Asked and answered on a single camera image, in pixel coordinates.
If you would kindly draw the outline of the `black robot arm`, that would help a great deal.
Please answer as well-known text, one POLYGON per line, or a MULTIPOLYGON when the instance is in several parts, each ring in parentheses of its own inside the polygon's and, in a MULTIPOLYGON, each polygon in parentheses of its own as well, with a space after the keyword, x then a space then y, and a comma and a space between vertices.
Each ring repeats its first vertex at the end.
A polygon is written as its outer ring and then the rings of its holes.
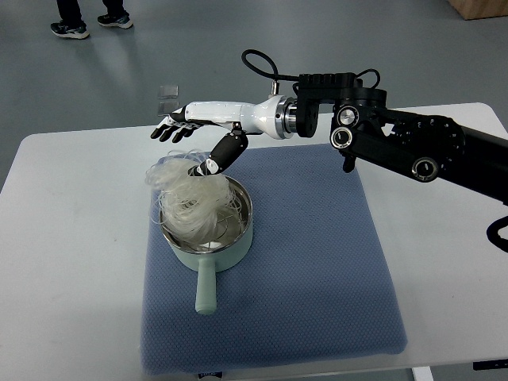
POLYGON ((386 91, 364 87, 353 73, 300 75, 294 92, 300 137, 313 136, 320 105, 332 105, 329 140, 344 157, 345 172, 362 159, 418 182, 441 178, 507 201, 505 139, 450 117, 390 110, 386 91))

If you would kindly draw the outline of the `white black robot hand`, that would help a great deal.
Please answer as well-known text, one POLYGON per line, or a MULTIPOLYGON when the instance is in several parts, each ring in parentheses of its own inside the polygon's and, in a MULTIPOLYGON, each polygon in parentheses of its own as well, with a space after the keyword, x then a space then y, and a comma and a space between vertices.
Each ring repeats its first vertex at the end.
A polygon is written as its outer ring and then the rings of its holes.
POLYGON ((296 132, 296 101, 273 95, 260 104, 245 102, 192 102, 169 113, 151 134, 161 142, 180 142, 207 125, 228 130, 207 158, 193 166, 190 176, 216 175, 227 169, 248 147, 249 135, 266 134, 282 140, 296 132))

